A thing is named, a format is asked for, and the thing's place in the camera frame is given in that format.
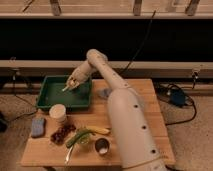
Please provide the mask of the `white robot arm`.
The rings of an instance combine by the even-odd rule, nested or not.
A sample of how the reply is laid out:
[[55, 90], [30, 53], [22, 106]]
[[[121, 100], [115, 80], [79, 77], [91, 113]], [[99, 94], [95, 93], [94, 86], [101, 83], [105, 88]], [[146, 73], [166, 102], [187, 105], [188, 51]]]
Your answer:
[[72, 90], [98, 71], [111, 89], [107, 109], [123, 171], [167, 171], [136, 90], [107, 63], [107, 56], [90, 49], [86, 60], [68, 77]]

